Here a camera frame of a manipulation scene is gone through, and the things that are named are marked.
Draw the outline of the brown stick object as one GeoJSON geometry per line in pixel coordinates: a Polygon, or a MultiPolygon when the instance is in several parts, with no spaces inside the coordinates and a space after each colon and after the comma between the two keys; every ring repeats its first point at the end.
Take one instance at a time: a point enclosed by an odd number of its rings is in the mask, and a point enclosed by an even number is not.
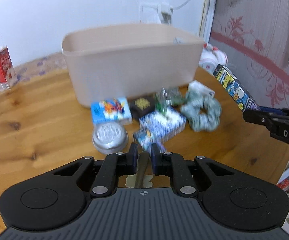
{"type": "Polygon", "coordinates": [[[138,169],[136,172],[135,185],[134,188],[144,187],[145,172],[150,159],[150,154],[147,151],[142,151],[138,158],[138,169]]]}

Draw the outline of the round silver tin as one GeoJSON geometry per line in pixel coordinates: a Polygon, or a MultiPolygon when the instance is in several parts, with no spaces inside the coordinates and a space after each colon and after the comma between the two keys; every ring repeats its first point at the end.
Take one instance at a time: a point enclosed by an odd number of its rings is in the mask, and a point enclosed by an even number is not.
{"type": "Polygon", "coordinates": [[[102,154],[121,152],[127,146],[128,140],[125,127],[117,122],[104,122],[93,130],[93,144],[102,154]]]}

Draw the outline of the green plaid scrunchie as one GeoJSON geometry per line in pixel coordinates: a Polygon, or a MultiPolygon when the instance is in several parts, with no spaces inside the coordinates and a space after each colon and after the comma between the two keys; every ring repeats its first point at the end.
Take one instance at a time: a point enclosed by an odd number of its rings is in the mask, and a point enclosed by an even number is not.
{"type": "Polygon", "coordinates": [[[191,129],[195,132],[211,132],[218,128],[222,110],[217,99],[188,90],[180,112],[187,118],[191,129]]]}

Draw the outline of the white hotel supplies box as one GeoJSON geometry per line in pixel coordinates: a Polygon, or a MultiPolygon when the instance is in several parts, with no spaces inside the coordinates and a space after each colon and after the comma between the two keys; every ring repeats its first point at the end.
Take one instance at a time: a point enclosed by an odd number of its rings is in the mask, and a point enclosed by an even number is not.
{"type": "Polygon", "coordinates": [[[196,93],[200,93],[203,95],[208,95],[210,97],[214,97],[215,95],[215,91],[213,91],[212,89],[208,88],[207,86],[203,85],[202,83],[200,83],[197,80],[193,80],[192,82],[190,82],[188,84],[188,90],[194,91],[196,93]]]}

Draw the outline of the small dark blue box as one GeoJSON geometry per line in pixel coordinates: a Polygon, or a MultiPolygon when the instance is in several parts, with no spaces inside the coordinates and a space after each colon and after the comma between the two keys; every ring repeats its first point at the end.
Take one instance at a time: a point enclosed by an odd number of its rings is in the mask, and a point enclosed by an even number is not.
{"type": "Polygon", "coordinates": [[[152,144],[157,144],[157,147],[161,153],[166,152],[161,140],[149,129],[141,128],[134,132],[133,139],[134,142],[139,144],[141,148],[148,153],[151,153],[152,144]]]}

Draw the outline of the cartoon printed long box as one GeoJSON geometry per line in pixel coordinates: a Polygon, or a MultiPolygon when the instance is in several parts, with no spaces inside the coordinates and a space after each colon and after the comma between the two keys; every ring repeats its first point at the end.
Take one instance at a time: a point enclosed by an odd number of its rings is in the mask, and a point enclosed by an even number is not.
{"type": "Polygon", "coordinates": [[[227,66],[219,64],[214,70],[213,76],[223,86],[241,111],[245,111],[245,109],[259,110],[259,106],[253,97],[227,66]]]}

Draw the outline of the blue cartoon tissue pack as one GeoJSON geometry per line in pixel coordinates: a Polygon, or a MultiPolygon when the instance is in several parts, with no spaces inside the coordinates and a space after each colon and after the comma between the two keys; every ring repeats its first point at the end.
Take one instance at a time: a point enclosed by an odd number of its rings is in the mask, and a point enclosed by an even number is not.
{"type": "Polygon", "coordinates": [[[101,100],[91,104],[91,117],[94,125],[105,122],[132,123],[132,114],[126,98],[101,100]]]}

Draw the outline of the black gold small box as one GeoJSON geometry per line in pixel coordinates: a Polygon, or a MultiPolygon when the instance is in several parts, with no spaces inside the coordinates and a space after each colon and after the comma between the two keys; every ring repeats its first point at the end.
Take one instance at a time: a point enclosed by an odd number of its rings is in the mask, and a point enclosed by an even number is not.
{"type": "Polygon", "coordinates": [[[152,95],[145,95],[128,101],[132,118],[139,121],[140,118],[155,110],[156,100],[152,95]]]}

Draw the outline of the red white headphones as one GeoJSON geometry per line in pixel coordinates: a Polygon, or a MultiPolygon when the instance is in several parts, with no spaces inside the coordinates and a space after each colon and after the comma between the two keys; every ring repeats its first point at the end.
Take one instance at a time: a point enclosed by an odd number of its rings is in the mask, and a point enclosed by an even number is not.
{"type": "Polygon", "coordinates": [[[210,74],[213,74],[219,64],[226,66],[227,63],[228,58],[223,51],[219,50],[216,46],[213,46],[210,43],[204,44],[199,60],[199,66],[202,69],[206,70],[210,74]]]}

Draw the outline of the beige plastic storage bin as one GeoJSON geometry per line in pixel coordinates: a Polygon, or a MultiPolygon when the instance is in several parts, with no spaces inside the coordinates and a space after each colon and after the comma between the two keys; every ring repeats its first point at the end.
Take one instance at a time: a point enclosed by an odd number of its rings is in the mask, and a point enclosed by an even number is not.
{"type": "Polygon", "coordinates": [[[77,101],[90,107],[188,84],[204,44],[171,25],[134,23],[69,33],[62,53],[77,101]]]}

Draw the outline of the white charger plug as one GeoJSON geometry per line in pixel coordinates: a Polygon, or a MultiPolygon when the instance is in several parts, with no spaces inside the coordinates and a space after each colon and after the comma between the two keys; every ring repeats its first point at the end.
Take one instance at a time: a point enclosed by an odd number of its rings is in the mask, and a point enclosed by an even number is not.
{"type": "Polygon", "coordinates": [[[161,3],[158,6],[158,15],[161,23],[170,25],[172,23],[173,7],[168,3],[161,3]]]}

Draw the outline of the red white carton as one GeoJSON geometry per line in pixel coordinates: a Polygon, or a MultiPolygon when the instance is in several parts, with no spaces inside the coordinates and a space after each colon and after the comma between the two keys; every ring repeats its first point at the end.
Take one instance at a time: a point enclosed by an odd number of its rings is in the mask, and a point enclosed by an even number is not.
{"type": "Polygon", "coordinates": [[[0,49],[0,84],[4,90],[10,89],[17,81],[16,72],[8,48],[0,49]]]}

